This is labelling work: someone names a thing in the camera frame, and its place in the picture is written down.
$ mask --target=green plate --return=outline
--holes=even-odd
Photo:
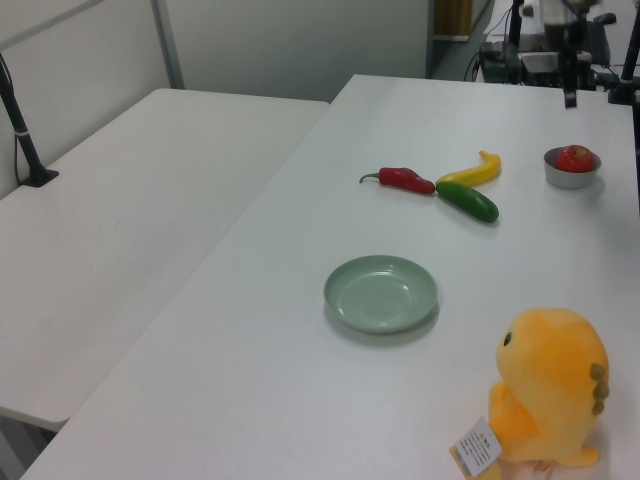
[[[398,332],[420,323],[437,297],[429,272],[388,255],[351,260],[334,270],[324,286],[333,314],[351,328],[371,333]]]

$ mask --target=banana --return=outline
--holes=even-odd
[[[500,173],[502,161],[500,155],[495,153],[488,153],[482,150],[480,156],[484,160],[484,163],[474,168],[468,168],[466,170],[460,170],[459,172],[449,173],[443,177],[440,177],[436,181],[436,185],[440,182],[455,182],[467,187],[473,187],[480,183],[484,183],[491,180],[493,177]]]

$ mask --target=stuffed animal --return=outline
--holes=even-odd
[[[489,425],[503,460],[598,461],[598,449],[584,442],[609,395],[609,362],[586,319],[561,308],[524,311],[500,341],[497,364],[502,380],[491,389]]]

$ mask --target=chili pepper stem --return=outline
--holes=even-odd
[[[370,173],[369,175],[365,175],[364,177],[362,177],[360,179],[360,183],[362,183],[362,180],[364,180],[365,178],[380,178],[380,174],[379,173]]]

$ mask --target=plush toy tag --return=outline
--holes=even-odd
[[[476,478],[498,460],[502,446],[484,418],[449,450],[465,478]]]

